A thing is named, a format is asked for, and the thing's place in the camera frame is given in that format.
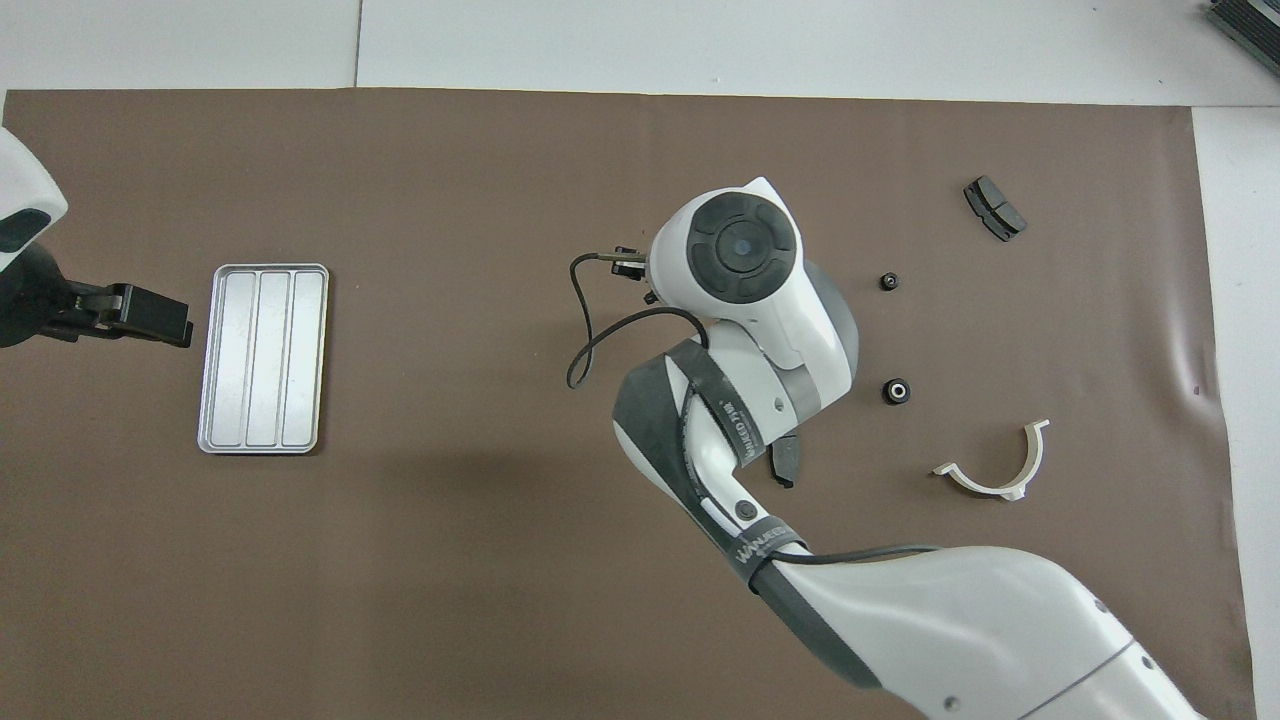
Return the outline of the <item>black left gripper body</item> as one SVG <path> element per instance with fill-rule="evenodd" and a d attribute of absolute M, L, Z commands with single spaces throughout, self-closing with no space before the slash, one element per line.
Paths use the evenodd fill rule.
<path fill-rule="evenodd" d="M 69 331 L 50 328 L 64 311 L 74 309 L 76 293 L 54 256 L 42 245 L 29 245 L 1 273 L 1 347 L 37 334 L 76 342 Z"/>

